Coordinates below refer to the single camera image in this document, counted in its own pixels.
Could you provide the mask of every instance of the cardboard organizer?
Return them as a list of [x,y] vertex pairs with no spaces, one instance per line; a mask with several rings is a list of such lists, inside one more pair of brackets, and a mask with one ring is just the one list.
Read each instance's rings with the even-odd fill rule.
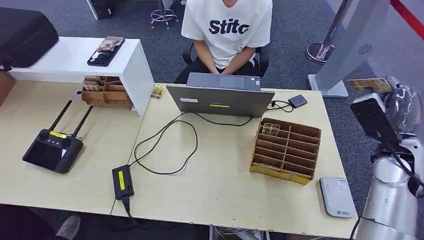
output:
[[[279,125],[279,130],[263,134],[265,124]],[[320,139],[318,128],[264,118],[256,134],[250,171],[305,185],[314,178]]]
[[0,106],[6,100],[16,80],[5,72],[0,72]]
[[133,104],[119,77],[85,76],[82,100],[97,107],[131,109]]

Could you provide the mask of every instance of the yellow sticker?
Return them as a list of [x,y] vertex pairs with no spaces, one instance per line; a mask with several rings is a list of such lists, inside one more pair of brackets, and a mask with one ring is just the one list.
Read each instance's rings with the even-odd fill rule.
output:
[[67,137],[65,134],[55,132],[55,131],[50,131],[50,135],[53,135],[53,136],[56,136],[56,137],[59,137],[59,138],[63,138],[63,139],[66,139],[66,137]]
[[218,108],[229,108],[230,106],[228,105],[217,105],[217,104],[211,104],[211,107],[218,107]]
[[124,174],[122,173],[122,171],[118,172],[119,175],[119,185],[120,185],[120,189],[121,190],[125,190],[125,185],[124,185]]

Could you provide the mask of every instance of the white shelf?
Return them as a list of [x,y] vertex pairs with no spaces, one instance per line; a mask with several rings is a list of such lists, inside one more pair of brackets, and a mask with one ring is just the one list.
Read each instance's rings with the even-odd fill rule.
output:
[[17,80],[82,83],[85,76],[119,77],[140,116],[146,112],[155,82],[139,39],[125,39],[109,66],[90,66],[88,59],[104,38],[59,37],[31,67],[12,68]]
[[103,38],[59,37],[56,45],[34,65],[26,68],[13,68],[11,72],[119,76],[124,72],[140,40],[126,39],[107,67],[88,65],[88,59],[102,41]]

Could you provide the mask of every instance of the gray laptop lid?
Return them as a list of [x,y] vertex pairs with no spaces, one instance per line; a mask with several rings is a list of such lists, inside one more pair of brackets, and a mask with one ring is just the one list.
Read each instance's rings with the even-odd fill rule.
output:
[[260,118],[275,92],[168,84],[167,89],[182,112]]
[[258,76],[190,72],[187,86],[260,91],[261,78]]

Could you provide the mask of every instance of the white robot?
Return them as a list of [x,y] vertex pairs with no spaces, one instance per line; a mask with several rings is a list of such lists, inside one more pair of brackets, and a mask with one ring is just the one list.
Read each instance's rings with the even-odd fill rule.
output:
[[373,178],[356,240],[416,240],[418,198],[424,193],[424,146],[417,137],[422,100],[411,87],[389,78],[393,91],[356,99],[351,109],[365,134],[380,141]]

